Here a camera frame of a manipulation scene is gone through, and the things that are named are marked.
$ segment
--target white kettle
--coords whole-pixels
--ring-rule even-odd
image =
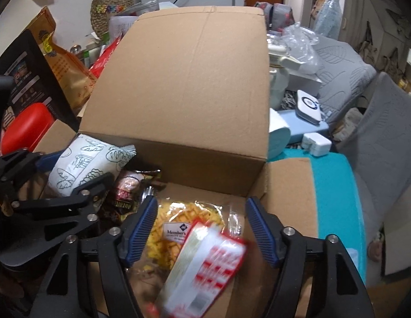
[[[288,87],[290,74],[285,69],[298,70],[303,64],[290,56],[286,45],[268,43],[270,75],[270,107],[278,110],[281,107],[285,89]]]

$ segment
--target white paper food bag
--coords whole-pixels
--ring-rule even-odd
[[[70,196],[79,185],[107,172],[117,178],[135,154],[133,145],[117,147],[80,134],[56,162],[48,185],[57,195]]]

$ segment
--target white label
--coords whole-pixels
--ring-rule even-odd
[[[181,244],[185,240],[189,227],[191,227],[191,224],[187,222],[164,223],[163,238]]]

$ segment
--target barcode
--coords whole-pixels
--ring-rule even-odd
[[[208,305],[210,299],[204,293],[198,293],[195,299],[189,305],[189,309],[196,312],[203,311],[204,308]]]

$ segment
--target black package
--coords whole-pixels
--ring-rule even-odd
[[[4,129],[33,103],[43,103],[56,119],[75,131],[79,129],[79,122],[30,30],[23,31],[3,52],[0,74],[13,76],[15,82],[4,116]]]

